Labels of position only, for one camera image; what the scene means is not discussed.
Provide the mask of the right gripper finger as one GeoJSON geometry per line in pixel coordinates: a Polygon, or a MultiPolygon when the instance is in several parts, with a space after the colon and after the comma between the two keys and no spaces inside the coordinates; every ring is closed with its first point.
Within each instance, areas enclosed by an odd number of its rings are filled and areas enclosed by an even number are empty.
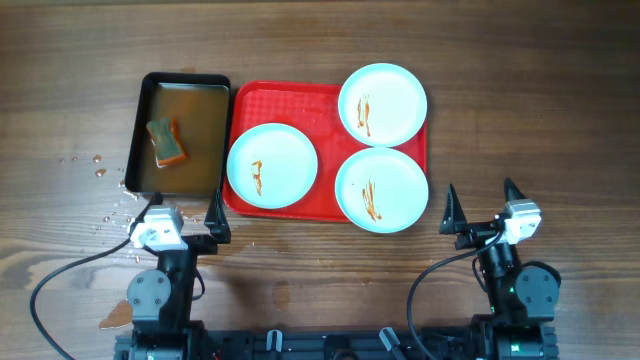
{"type": "Polygon", "coordinates": [[[526,199],[526,196],[519,190],[510,177],[504,180],[504,194],[507,202],[526,199]]]}
{"type": "Polygon", "coordinates": [[[464,215],[456,190],[452,184],[448,187],[443,219],[439,227],[439,233],[453,235],[466,232],[468,223],[464,215]]]}

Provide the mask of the orange green scrub sponge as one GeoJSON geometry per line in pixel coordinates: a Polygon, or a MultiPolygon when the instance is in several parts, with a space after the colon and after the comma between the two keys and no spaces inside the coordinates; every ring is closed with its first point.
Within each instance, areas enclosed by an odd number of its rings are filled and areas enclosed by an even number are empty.
{"type": "Polygon", "coordinates": [[[174,118],[152,120],[147,123],[146,129],[151,137],[156,164],[159,168],[177,165],[188,159],[174,118]]]}

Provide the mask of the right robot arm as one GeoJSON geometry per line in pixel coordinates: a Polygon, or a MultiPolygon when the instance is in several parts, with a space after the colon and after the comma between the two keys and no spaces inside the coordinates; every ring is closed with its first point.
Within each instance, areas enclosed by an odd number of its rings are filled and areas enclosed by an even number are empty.
{"type": "Polygon", "coordinates": [[[457,237],[458,250],[478,252],[474,271],[483,280],[491,313],[475,315],[466,327],[437,332],[444,359],[553,360],[559,357],[554,306],[561,276],[540,262],[522,262],[516,245],[531,238],[542,216],[538,205],[507,178],[506,204],[487,222],[467,221],[454,187],[447,193],[440,232],[457,237]]]}

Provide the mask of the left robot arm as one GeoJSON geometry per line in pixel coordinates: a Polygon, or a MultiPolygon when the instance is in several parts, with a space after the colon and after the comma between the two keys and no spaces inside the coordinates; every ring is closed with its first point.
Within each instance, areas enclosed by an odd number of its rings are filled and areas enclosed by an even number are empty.
{"type": "Polygon", "coordinates": [[[132,335],[119,338],[116,360],[216,359],[218,349],[204,323],[191,318],[195,281],[201,276],[197,259],[215,255],[220,244],[231,242],[222,194],[216,190],[207,210],[205,234],[183,235],[179,209],[152,195],[131,225],[130,240],[157,256],[157,266],[137,274],[127,289],[132,309],[132,335]]]}

